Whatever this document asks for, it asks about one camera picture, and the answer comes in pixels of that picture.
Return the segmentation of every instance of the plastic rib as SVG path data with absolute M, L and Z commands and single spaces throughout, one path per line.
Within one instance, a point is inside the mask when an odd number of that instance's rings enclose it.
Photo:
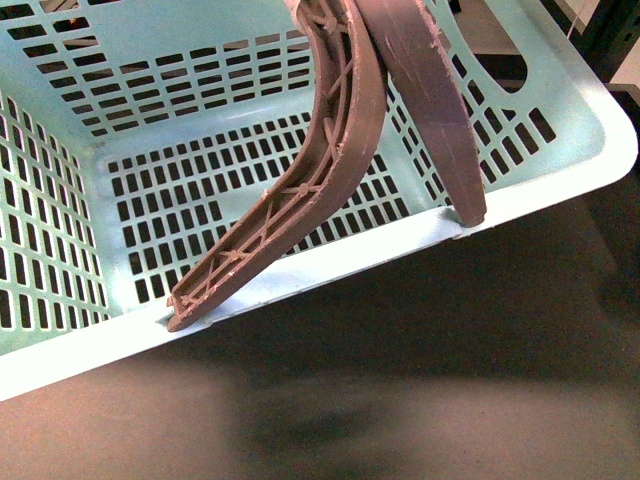
M 314 0 L 298 20 L 316 66 L 309 131 L 293 165 L 175 286 L 169 331 L 211 311 L 295 246 L 353 194 L 385 116 L 386 71 L 353 0 Z

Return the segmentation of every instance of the gray floor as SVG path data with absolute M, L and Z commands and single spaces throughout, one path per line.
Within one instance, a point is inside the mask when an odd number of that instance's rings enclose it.
M 0 478 L 640 478 L 639 220 L 630 175 L 0 404 Z

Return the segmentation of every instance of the brown plastic part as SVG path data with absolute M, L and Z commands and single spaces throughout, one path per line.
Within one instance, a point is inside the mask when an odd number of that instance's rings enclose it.
M 173 289 L 169 331 L 216 308 L 278 260 L 353 194 L 371 163 L 386 111 L 386 71 L 353 0 L 311 0 L 298 20 L 309 37 L 316 95 L 293 165 Z
M 468 227 L 487 212 L 478 152 L 438 27 L 422 0 L 355 0 L 456 212 Z

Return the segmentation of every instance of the brown plastic rib structure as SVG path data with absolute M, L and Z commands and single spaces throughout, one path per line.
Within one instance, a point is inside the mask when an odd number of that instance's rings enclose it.
M 478 153 L 438 28 L 422 0 L 355 0 L 456 212 L 468 227 L 487 207 Z
M 173 289 L 169 331 L 216 308 L 337 211 L 373 158 L 385 116 L 386 71 L 353 0 L 298 9 L 316 68 L 306 141 L 293 165 Z

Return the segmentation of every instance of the light blue plastic basket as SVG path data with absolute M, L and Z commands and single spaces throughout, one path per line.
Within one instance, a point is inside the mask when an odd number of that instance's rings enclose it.
M 172 335 L 171 287 L 302 145 L 314 91 L 305 37 L 280 0 L 0 0 L 0 398 L 629 170 L 628 119 L 538 2 L 487 0 L 528 67 L 517 93 L 481 67 L 447 3 L 426 1 L 472 112 L 487 221 L 455 221 L 392 86 L 378 154 L 349 203 Z

